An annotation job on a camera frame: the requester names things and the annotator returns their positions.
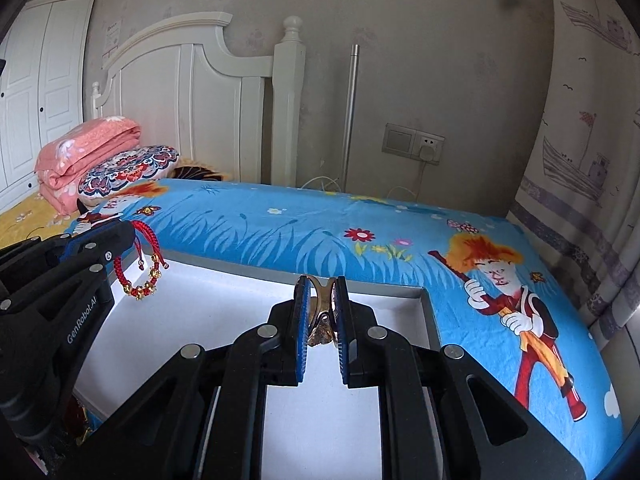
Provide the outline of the gold interlocking ring ornament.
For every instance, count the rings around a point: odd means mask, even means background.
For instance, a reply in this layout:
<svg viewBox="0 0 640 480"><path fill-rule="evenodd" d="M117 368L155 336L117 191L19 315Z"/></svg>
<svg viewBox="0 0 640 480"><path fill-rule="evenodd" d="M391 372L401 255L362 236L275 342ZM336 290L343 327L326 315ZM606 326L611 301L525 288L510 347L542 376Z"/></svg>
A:
<svg viewBox="0 0 640 480"><path fill-rule="evenodd" d="M336 278L329 278L324 285L315 276L307 275L307 278L316 292L316 296L310 298L307 344L309 347L336 344L334 320Z"/></svg>

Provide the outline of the yellow floral bedsheet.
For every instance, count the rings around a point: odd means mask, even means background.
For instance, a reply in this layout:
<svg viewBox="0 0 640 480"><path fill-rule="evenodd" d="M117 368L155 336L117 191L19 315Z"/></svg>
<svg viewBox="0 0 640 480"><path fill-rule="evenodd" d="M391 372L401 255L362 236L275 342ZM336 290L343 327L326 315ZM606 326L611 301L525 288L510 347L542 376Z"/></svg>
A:
<svg viewBox="0 0 640 480"><path fill-rule="evenodd" d="M32 194L0 216L0 247L62 234L77 217L77 211L59 214L40 193Z"/></svg>

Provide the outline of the patterned round cushion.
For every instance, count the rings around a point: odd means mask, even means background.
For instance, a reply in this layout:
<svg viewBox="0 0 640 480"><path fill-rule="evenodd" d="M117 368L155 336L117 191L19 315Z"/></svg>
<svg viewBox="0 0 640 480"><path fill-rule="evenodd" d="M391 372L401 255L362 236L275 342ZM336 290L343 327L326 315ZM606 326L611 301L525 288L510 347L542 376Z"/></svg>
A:
<svg viewBox="0 0 640 480"><path fill-rule="evenodd" d="M179 161L179 153L167 145L149 145L123 151L91 168L78 183L78 198L96 206L144 180L166 177Z"/></svg>

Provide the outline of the folded pink floral quilt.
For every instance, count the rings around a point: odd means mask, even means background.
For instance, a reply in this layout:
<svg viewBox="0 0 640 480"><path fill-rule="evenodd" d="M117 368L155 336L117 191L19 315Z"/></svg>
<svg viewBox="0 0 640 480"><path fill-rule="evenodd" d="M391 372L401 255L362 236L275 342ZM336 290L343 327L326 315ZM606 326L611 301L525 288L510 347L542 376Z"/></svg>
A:
<svg viewBox="0 0 640 480"><path fill-rule="evenodd" d="M94 166L139 145L141 127L132 119L108 116L83 122L38 154L39 193L58 214L77 210L78 185Z"/></svg>

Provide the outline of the grey shallow cardboard tray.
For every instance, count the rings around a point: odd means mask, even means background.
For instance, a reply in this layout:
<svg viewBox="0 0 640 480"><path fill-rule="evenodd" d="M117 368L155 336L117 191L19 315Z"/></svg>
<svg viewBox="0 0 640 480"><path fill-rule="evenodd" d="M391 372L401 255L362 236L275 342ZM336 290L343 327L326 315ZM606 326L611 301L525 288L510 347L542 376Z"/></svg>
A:
<svg viewBox="0 0 640 480"><path fill-rule="evenodd" d="M76 396L107 419L185 344L222 347L265 323L272 306L292 298L295 281L216 264L200 268L173 255L148 298L134 300L114 282L115 305L86 357ZM381 476L378 392L343 384L334 344L309 348L302 384L267 391L262 478Z"/></svg>

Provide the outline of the black folding fan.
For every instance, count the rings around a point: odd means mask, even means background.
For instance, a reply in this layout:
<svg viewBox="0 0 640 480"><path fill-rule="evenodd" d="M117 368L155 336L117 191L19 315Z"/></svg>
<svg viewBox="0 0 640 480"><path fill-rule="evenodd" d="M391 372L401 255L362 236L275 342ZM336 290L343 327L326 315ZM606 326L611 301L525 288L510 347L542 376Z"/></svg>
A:
<svg viewBox="0 0 640 480"><path fill-rule="evenodd" d="M182 180L199 180L199 181L230 181L231 177L224 174L211 166L194 162L190 159L177 162L177 165L171 169L168 174L171 179Z"/></svg>

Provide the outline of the blue cartoon print tablecloth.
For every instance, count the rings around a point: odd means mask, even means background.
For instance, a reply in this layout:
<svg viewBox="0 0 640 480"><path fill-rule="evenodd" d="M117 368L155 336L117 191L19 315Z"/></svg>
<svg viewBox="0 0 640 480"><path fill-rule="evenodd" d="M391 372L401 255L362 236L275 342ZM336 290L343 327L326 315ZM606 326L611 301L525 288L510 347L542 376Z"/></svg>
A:
<svg viewBox="0 0 640 480"><path fill-rule="evenodd" d="M164 179L93 208L81 228L140 220L168 262L342 276L413 342L457 344L594 478L623 441L615 391L577 311L522 231L470 212L334 192Z"/></svg>

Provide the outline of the white wooden headboard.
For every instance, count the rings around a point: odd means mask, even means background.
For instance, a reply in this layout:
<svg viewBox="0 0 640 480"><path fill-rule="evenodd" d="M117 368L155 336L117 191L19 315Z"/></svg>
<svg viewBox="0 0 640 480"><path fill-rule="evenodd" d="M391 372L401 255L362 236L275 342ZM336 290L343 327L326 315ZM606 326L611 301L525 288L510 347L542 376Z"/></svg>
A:
<svg viewBox="0 0 640 480"><path fill-rule="evenodd" d="M166 144L235 181L296 185L306 47L303 21L283 22L270 55L236 56L226 12L165 18L128 38L94 82L91 115L124 116L144 145Z"/></svg>

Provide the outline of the white wardrobe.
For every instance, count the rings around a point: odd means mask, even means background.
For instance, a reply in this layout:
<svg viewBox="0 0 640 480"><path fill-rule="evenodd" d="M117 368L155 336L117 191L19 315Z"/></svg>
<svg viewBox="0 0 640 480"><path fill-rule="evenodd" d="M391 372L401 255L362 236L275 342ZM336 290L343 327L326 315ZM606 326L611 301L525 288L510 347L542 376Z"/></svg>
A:
<svg viewBox="0 0 640 480"><path fill-rule="evenodd" d="M1 209L38 191L40 150L84 121L94 0L32 0L1 43Z"/></svg>

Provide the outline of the ship print curtain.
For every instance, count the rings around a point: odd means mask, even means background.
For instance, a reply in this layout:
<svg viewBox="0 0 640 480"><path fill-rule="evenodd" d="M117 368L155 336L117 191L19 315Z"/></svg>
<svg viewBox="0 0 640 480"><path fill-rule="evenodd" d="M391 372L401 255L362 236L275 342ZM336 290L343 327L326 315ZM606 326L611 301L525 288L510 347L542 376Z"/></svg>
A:
<svg viewBox="0 0 640 480"><path fill-rule="evenodd" d="M639 309L639 36L616 0L553 0L546 104L509 217L599 348Z"/></svg>

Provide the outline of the white charger plug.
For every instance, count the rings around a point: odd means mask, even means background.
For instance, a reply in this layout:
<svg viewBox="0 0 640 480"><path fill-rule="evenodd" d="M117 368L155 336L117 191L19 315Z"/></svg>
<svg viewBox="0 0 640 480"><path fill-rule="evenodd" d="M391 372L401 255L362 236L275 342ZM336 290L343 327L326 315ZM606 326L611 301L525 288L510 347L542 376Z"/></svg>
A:
<svg viewBox="0 0 640 480"><path fill-rule="evenodd" d="M437 151L434 146L431 145L422 145L419 151L419 158L421 162L426 162L427 164L436 164L437 162Z"/></svg>

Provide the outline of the silver metal pole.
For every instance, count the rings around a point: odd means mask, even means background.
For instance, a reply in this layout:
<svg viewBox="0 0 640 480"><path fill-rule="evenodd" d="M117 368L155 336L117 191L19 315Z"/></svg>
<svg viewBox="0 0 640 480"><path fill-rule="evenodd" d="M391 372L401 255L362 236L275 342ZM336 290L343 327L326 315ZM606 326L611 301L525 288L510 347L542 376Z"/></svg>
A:
<svg viewBox="0 0 640 480"><path fill-rule="evenodd" d="M352 144L352 127L354 126L355 105L357 96L357 82L360 58L360 45L353 44L350 50L347 99L345 108L345 120L343 131L343 157L341 168L341 181L343 190L347 188L348 165L350 155L350 144Z"/></svg>

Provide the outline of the paper notice on wall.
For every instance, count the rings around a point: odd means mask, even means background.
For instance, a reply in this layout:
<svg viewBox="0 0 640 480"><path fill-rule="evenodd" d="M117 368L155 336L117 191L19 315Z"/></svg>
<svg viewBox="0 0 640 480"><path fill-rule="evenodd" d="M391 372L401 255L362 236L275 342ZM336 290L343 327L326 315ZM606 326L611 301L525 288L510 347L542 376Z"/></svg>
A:
<svg viewBox="0 0 640 480"><path fill-rule="evenodd" d="M122 30L122 21L118 20L105 29L105 40L102 56L110 58L119 46L120 31Z"/></svg>

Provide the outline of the grey wall socket panel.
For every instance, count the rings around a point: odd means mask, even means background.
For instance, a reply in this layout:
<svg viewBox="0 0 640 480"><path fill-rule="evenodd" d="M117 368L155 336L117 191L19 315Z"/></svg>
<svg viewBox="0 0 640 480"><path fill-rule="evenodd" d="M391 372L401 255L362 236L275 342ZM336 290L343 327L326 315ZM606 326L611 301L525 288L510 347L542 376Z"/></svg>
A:
<svg viewBox="0 0 640 480"><path fill-rule="evenodd" d="M438 165L442 157L445 138L435 133L419 131L395 124L386 124L383 136L382 151L420 162L419 151L422 145L436 148Z"/></svg>

